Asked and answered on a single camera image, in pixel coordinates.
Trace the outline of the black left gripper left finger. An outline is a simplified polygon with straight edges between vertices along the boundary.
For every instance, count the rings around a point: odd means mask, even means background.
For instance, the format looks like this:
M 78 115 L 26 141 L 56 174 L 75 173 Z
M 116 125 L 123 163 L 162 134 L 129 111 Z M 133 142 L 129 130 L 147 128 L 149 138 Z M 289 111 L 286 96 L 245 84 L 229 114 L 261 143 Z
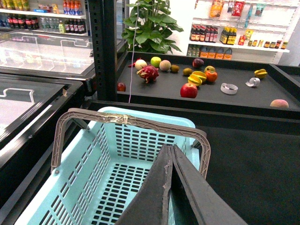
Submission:
M 173 160 L 171 147 L 163 145 L 140 190 L 117 220 L 117 225 L 168 224 Z

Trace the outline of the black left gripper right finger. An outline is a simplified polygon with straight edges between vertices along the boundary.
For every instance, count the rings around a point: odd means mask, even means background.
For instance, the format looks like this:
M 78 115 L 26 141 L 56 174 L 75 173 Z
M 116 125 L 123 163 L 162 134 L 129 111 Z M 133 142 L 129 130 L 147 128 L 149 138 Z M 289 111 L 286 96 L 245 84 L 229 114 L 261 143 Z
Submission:
M 246 222 L 213 190 L 177 145 L 171 147 L 172 185 L 179 213 L 187 225 L 245 225 Z

